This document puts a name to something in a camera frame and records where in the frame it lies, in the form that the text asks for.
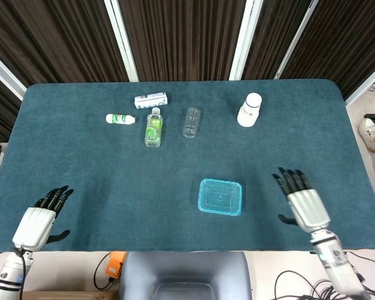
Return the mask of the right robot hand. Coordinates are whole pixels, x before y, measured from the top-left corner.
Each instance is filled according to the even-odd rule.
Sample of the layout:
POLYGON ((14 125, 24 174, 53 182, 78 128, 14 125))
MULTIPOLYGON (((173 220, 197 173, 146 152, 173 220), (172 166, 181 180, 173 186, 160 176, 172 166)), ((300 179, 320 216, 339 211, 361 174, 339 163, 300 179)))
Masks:
POLYGON ((326 229, 331 221, 318 192, 312 188, 306 175, 300 170, 278 167, 281 175, 273 174, 285 195, 294 217, 279 214, 284 224, 299 226, 306 233, 326 229))

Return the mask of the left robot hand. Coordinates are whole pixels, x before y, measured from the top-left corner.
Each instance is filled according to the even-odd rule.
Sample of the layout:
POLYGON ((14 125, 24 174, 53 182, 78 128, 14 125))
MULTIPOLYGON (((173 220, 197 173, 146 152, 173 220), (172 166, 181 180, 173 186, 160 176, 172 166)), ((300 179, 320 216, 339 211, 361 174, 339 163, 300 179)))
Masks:
POLYGON ((15 249, 20 253, 40 251, 46 244, 56 243, 71 233, 65 230, 51 234, 53 225, 68 197, 74 192, 68 186, 55 188, 26 209, 12 238, 15 249))

